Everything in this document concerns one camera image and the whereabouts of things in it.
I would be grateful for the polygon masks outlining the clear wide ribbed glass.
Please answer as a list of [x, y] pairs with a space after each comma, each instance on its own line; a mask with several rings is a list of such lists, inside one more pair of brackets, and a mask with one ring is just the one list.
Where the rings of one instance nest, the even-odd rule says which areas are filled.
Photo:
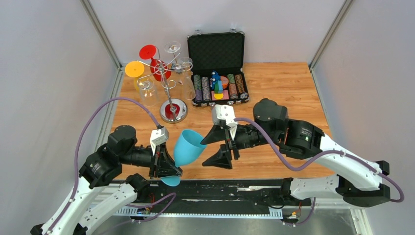
[[141, 78], [137, 81], [141, 102], [146, 106], [154, 106], [158, 102], [157, 88], [152, 78]]

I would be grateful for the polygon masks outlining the clear champagne flute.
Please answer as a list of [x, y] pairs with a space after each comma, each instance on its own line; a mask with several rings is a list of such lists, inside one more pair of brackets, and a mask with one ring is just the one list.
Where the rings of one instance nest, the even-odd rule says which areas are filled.
[[192, 100], [195, 98], [195, 88], [193, 82], [191, 80], [192, 76], [192, 68], [193, 68], [193, 61], [190, 57], [181, 57], [179, 59], [179, 65], [181, 66], [183, 77], [181, 79], [183, 92], [184, 92], [184, 99]]

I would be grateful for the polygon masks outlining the chrome wine glass rack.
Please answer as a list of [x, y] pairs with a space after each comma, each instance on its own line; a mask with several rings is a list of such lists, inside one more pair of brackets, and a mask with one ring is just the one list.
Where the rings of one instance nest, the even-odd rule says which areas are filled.
[[[167, 123], [181, 122], [186, 118], [188, 110], [187, 110], [186, 103], [182, 99], [178, 98], [178, 96], [173, 96], [175, 92], [179, 91], [178, 82], [170, 78], [171, 74], [176, 71], [173, 71], [171, 69], [171, 62], [170, 63], [164, 62], [160, 58], [156, 60], [159, 60], [159, 68], [156, 69], [156, 72], [159, 72], [159, 71], [161, 72], [161, 82], [159, 82], [159, 84], [161, 88], [163, 88], [167, 96], [167, 100], [164, 101], [160, 106], [160, 116], [162, 120]], [[152, 78], [156, 86], [156, 83], [158, 81], [154, 79], [153, 74], [151, 72], [149, 75], [142, 76], [141, 78], [147, 78], [147, 77]]]

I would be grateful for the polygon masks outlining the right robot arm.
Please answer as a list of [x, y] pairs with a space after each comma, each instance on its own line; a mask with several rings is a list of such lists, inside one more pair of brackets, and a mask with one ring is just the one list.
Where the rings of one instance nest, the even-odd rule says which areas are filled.
[[322, 178], [286, 178], [277, 194], [284, 204], [309, 198], [341, 198], [369, 208], [391, 200], [391, 190], [383, 183], [389, 174], [386, 161], [371, 162], [355, 156], [337, 144], [322, 129], [304, 121], [290, 119], [285, 106], [264, 98], [253, 107], [253, 119], [236, 118], [229, 105], [212, 110], [213, 127], [201, 144], [219, 142], [216, 154], [203, 166], [232, 169], [232, 160], [242, 149], [269, 144], [280, 161], [291, 171], [302, 171], [318, 163], [333, 171]]

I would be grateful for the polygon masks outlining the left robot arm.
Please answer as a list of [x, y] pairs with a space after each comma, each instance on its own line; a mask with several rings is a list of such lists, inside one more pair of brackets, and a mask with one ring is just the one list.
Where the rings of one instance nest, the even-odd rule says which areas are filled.
[[89, 208], [93, 200], [122, 172], [122, 165], [149, 168], [150, 178], [182, 176], [166, 149], [167, 130], [153, 131], [156, 143], [136, 146], [136, 130], [122, 125], [108, 136], [107, 143], [86, 158], [79, 170], [75, 193], [70, 193], [58, 211], [44, 224], [35, 225], [32, 235], [91, 235], [117, 210], [129, 203], [145, 202], [150, 183], [138, 173], [131, 175], [111, 196]]

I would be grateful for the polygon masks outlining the blue plastic wine glass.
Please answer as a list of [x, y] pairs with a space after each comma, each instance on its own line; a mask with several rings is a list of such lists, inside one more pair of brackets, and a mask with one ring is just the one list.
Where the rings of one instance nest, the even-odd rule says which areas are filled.
[[206, 148], [202, 144], [203, 136], [196, 131], [185, 129], [181, 132], [173, 151], [174, 166], [179, 172], [172, 176], [161, 177], [161, 181], [170, 187], [176, 187], [181, 182], [183, 175], [182, 166], [196, 161]]

